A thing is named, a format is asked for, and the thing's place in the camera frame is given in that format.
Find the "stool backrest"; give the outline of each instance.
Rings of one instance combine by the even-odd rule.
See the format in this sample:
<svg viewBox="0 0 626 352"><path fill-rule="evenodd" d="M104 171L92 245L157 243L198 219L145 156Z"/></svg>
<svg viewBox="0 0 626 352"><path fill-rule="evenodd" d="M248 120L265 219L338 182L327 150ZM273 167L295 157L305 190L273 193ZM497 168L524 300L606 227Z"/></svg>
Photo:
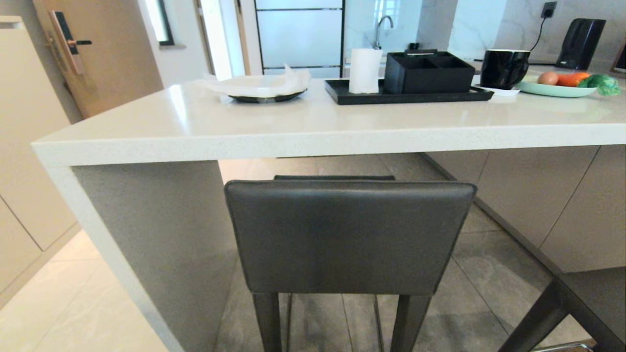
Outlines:
<svg viewBox="0 0 626 352"><path fill-rule="evenodd" d="M433 295L476 186L371 180L225 186L252 292Z"/></svg>

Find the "napkin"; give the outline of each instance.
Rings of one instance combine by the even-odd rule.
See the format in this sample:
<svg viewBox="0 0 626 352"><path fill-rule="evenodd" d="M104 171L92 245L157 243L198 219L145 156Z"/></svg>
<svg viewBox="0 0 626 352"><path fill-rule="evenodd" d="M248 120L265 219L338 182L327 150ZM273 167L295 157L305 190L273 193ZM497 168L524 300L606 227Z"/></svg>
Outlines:
<svg viewBox="0 0 626 352"><path fill-rule="evenodd" d="M284 75L239 76L223 81L209 76L204 83L212 91L230 96L273 98L305 91L309 87L310 79L309 70L296 71L285 65Z"/></svg>

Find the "light green plate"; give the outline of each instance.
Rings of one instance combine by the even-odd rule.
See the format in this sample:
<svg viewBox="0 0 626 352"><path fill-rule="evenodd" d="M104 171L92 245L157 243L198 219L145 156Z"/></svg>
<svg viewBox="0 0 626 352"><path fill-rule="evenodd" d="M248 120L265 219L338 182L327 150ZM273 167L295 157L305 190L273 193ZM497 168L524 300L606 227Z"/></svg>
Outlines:
<svg viewBox="0 0 626 352"><path fill-rule="evenodd" d="M517 84L517 87L525 93L533 93L548 96L560 96L563 98L580 98L593 93L597 88L578 88L540 85L537 83L539 76L526 76Z"/></svg>

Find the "white countertop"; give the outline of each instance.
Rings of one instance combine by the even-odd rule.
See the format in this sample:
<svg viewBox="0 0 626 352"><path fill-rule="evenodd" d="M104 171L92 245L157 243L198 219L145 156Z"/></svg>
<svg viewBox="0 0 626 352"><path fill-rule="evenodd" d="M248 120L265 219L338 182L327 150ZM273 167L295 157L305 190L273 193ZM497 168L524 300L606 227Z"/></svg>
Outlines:
<svg viewBox="0 0 626 352"><path fill-rule="evenodd" d="M336 105L323 80L285 103L237 103L189 82L33 143L47 167L626 143L626 98Z"/></svg>

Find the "power cord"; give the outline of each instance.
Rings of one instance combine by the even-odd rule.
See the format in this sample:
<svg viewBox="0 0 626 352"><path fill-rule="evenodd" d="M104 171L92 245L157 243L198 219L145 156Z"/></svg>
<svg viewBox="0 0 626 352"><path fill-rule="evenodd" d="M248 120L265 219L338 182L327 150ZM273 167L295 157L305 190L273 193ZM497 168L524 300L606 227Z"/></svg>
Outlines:
<svg viewBox="0 0 626 352"><path fill-rule="evenodd" d="M539 36L537 37L537 41L535 42L535 45L533 45L533 49L535 49L537 44L539 44L539 39L541 39L541 32L543 31L543 23L546 21L546 18L547 17L544 17L543 21L541 21L541 27L539 27Z"/></svg>

